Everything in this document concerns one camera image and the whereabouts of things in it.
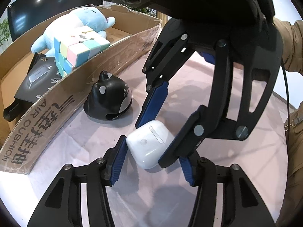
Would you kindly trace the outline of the right forearm brown sleeve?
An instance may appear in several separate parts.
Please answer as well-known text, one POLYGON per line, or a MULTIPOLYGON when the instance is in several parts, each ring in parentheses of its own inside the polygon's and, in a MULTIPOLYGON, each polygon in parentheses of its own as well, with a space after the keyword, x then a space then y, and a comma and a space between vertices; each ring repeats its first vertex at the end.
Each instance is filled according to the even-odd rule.
POLYGON ((303 21, 298 20, 292 25, 290 22, 274 18, 273 24, 283 39, 283 63, 286 70, 302 75, 303 21))

